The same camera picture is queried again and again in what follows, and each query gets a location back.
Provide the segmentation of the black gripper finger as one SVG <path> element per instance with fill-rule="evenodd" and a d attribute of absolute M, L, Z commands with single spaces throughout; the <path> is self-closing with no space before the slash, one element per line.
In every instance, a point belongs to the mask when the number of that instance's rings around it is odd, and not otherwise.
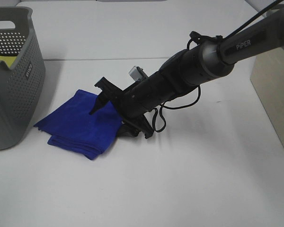
<path fill-rule="evenodd" d="M 92 110 L 89 112 L 90 115 L 98 111 L 99 109 L 103 108 L 109 101 L 109 98 L 105 93 L 100 93 L 96 100 Z"/>
<path fill-rule="evenodd" d="M 121 127 L 118 130 L 118 137 L 137 137 L 139 135 L 140 131 L 136 129 L 135 127 L 128 125 L 128 124 L 122 124 Z"/>

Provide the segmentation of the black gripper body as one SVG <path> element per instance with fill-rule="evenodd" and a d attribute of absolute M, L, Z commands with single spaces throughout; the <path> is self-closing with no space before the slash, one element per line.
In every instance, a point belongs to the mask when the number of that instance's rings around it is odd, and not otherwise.
<path fill-rule="evenodd" d="M 162 79 L 147 79 L 134 82 L 128 88 L 121 90 L 105 77 L 96 84 L 105 93 L 122 119 L 122 124 L 128 124 L 143 133 L 148 139 L 154 132 L 162 132 L 156 127 L 159 116 L 163 121 L 163 105 L 165 104 L 165 82 Z"/>

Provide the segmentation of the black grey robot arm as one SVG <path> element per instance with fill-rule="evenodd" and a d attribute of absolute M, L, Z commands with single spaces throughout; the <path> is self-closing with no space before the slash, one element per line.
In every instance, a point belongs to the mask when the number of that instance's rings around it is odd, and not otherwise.
<path fill-rule="evenodd" d="M 248 23 L 228 37 L 210 37 L 191 32 L 196 46 L 179 51 L 157 72 L 147 76 L 139 67 L 132 73 L 134 83 L 121 90 L 106 78 L 96 83 L 101 89 L 92 108 L 95 113 L 111 102 L 123 124 L 119 135 L 149 138 L 156 131 L 155 121 L 148 122 L 145 113 L 162 116 L 166 102 L 187 95 L 201 84 L 231 73 L 235 63 L 276 48 L 284 49 L 284 8 L 261 21 Z"/>

